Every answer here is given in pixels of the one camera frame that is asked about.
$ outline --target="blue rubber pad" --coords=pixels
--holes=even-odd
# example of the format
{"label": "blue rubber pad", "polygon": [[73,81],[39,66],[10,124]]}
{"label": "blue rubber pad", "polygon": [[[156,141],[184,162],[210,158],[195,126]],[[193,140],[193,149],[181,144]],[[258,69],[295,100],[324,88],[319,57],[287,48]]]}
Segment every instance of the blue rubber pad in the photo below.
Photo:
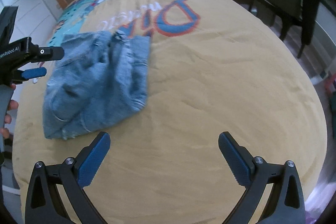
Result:
{"label": "blue rubber pad", "polygon": [[47,69],[44,67],[41,68],[36,68],[36,69],[27,69],[25,70],[21,76],[28,80],[32,78],[37,78],[37,77],[43,77],[47,74]]}
{"label": "blue rubber pad", "polygon": [[77,183],[83,188],[89,186],[95,177],[99,166],[103,162],[107,152],[110,149],[110,135],[105,133],[95,147],[91,150],[88,157],[78,169]]}
{"label": "blue rubber pad", "polygon": [[224,133],[219,135],[218,146],[238,184],[249,187],[251,185],[251,170]]}

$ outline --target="screw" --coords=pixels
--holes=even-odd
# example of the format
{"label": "screw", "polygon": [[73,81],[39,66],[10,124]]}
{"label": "screw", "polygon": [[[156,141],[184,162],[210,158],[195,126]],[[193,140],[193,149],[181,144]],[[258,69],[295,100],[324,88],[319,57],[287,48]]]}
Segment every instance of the screw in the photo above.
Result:
{"label": "screw", "polygon": [[43,165],[43,162],[41,162],[41,161],[38,161],[37,163],[35,163],[36,168],[41,168],[42,165]]}
{"label": "screw", "polygon": [[291,160],[288,160],[287,165],[290,167],[294,167],[295,164]]}
{"label": "screw", "polygon": [[264,159],[262,157],[255,157],[254,160],[258,164],[262,164],[264,162]]}
{"label": "screw", "polygon": [[73,164],[73,162],[74,162],[74,159],[73,159],[73,158],[67,158],[67,159],[65,160],[65,163],[68,164],[68,165]]}

